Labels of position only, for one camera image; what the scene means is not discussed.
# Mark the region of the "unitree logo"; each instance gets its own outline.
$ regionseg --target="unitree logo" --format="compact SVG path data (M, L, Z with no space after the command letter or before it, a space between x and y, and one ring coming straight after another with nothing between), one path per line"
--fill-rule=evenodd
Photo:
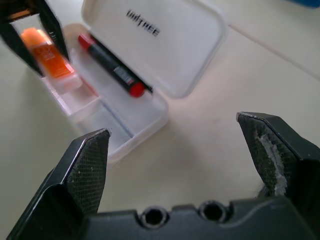
M126 16L131 19L133 22L137 23L138 27L142 27L144 30L146 30L148 33L152 34L153 36L158 36L160 33L160 29L157 28L155 25L151 24L147 20L145 20L143 17L141 17L141 14L137 14L131 9L128 10L126 13Z

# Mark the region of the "white case lid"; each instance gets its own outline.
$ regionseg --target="white case lid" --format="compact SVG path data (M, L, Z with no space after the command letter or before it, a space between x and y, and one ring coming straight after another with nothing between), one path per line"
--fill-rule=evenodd
M85 0L82 15L97 39L171 98L191 93L227 31L220 10L201 0Z

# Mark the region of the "white table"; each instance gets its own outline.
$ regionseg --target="white table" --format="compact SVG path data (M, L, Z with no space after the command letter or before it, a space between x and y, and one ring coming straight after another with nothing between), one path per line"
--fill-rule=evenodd
M168 99L169 124L107 171L100 211L254 197L261 179L239 111L281 116L320 146L319 10L285 0L209 1L229 14L226 43L189 97ZM49 2L63 25L82 21L82 0ZM17 28L38 25L31 17ZM76 135L3 44L0 68L3 239Z

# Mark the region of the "red cap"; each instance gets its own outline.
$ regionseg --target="red cap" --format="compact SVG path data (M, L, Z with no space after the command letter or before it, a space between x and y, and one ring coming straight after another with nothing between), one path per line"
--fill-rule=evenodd
M87 50L92 44L96 43L88 34L81 34L78 37L78 42L84 50Z
M132 97L139 98L145 93L145 86L141 82L137 82L129 93Z

